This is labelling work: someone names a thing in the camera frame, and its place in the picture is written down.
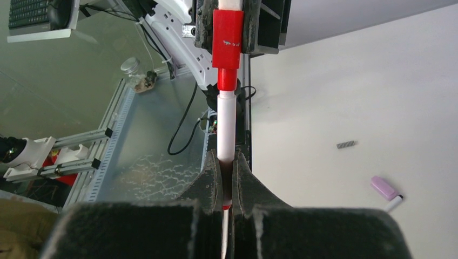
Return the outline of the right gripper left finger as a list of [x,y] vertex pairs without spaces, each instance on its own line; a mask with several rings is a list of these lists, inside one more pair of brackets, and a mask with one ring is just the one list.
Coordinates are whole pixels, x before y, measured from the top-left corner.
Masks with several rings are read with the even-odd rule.
[[175,199],[84,202],[57,221],[41,258],[221,258],[223,187],[216,151]]

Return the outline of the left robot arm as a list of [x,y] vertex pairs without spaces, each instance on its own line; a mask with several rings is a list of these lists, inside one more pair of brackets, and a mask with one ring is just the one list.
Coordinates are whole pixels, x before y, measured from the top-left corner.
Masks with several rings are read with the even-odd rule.
[[[203,90],[217,82],[212,68],[213,12],[218,1],[118,1],[137,19],[163,61],[183,66]],[[243,1],[242,54],[277,54],[286,44],[291,1]]]

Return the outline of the white pen red end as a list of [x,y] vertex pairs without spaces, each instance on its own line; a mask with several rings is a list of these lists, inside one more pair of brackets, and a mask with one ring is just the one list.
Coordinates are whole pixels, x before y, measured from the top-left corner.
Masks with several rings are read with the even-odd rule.
[[[241,10],[243,1],[218,1],[220,10]],[[228,255],[229,209],[232,205],[232,164],[235,156],[237,98],[235,91],[221,91],[217,97],[217,158],[223,179],[223,224],[221,257]]]

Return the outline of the red pen cap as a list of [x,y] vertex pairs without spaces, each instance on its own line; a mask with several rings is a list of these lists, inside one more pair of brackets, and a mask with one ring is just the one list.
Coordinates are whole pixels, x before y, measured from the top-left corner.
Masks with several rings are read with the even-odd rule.
[[244,12],[213,11],[212,67],[218,70],[218,89],[235,91],[240,66]]

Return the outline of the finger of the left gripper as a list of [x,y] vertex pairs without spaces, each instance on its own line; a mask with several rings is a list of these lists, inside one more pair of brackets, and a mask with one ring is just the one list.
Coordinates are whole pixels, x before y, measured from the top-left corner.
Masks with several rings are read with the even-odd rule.
[[212,50],[213,11],[218,7],[218,0],[194,1],[194,22],[196,26],[194,45],[205,50]]
[[243,54],[277,54],[286,45],[291,0],[244,1]]

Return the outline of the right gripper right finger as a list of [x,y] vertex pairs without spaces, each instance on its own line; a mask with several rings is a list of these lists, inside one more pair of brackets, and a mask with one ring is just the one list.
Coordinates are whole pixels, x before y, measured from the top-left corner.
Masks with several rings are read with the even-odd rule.
[[298,208],[274,195],[237,152],[233,258],[411,258],[398,224],[379,209]]

